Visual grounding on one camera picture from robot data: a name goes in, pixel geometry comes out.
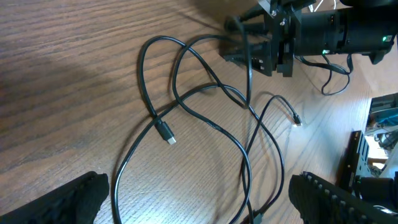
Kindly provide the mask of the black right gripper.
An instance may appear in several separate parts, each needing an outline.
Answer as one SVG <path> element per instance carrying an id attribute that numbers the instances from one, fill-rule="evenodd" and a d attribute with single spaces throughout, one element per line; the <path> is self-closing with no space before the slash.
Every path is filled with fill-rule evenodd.
<path id="1" fill-rule="evenodd" d="M 249 57 L 244 47 L 234 47 L 221 51 L 227 62 L 236 65 L 248 65 L 265 76 L 273 72 L 291 77 L 296 40 L 301 32 L 302 1 L 262 0 L 260 6 L 254 6 L 240 16 L 229 16 L 224 22 L 224 29 L 230 33 L 243 30 L 250 35 L 266 36 L 271 33 L 271 40 L 249 46 Z"/>

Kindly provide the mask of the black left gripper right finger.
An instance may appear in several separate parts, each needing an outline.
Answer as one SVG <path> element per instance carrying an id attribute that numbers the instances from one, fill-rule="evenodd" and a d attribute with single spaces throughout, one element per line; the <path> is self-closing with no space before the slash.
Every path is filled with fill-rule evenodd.
<path id="1" fill-rule="evenodd" d="M 397 217 L 376 209 L 311 172 L 291 177 L 289 200 L 303 222 L 308 224 L 397 224 Z"/>

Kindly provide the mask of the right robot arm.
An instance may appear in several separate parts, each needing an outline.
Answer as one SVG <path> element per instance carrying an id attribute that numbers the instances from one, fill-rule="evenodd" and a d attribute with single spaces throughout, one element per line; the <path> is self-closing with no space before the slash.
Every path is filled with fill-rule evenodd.
<path id="1" fill-rule="evenodd" d="M 343 1 L 344 8 L 306 12 L 311 0 L 259 1 L 224 28 L 244 35 L 267 35 L 269 41 L 230 49 L 223 58 L 271 76 L 292 76 L 294 57 L 361 54 L 372 64 L 391 51 L 397 35 L 397 1 Z"/>

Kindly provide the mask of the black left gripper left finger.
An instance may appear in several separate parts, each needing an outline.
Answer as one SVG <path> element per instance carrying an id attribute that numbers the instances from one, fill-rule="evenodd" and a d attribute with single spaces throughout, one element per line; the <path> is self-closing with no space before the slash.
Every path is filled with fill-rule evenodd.
<path id="1" fill-rule="evenodd" d="M 108 175 L 90 171 L 1 215 L 1 223 L 93 223 L 108 195 Z"/>

